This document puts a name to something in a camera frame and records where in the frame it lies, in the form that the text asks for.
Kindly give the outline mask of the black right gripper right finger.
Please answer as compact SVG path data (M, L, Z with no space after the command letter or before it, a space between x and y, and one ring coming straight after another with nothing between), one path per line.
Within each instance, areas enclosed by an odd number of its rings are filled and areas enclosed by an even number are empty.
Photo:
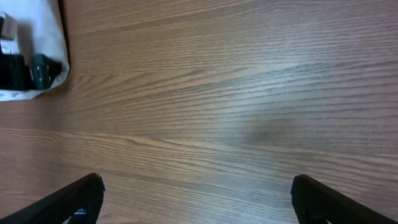
M294 177L290 193L300 224L397 224L305 174Z

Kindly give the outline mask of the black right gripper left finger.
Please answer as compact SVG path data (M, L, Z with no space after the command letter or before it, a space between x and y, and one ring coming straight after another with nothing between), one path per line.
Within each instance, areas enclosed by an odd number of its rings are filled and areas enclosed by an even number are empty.
M3 224L96 224L104 199L101 176L90 173L1 219Z

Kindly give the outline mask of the beige shorts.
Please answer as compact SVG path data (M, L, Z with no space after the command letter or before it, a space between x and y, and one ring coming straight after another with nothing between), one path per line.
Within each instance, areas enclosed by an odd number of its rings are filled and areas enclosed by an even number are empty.
M1 0L1 12L17 21L14 40L1 39L1 54L22 55L30 68L33 84L32 89L26 91L1 89L1 101L30 100L61 85L68 76L70 64L58 1ZM33 54L44 54L62 63L62 71L49 89L36 90L34 87L31 71Z

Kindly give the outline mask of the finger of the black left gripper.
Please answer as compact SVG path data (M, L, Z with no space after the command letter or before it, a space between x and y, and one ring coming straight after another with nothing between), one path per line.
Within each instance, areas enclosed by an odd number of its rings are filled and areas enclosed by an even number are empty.
M33 54L31 60L31 71L35 89L49 89L55 78L61 73L62 63L52 60L44 54Z

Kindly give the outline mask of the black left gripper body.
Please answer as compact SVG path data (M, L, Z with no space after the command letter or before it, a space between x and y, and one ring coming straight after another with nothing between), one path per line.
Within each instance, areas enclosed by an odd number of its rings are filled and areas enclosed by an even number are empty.
M20 54L1 54L2 90L26 91L33 87L30 68Z

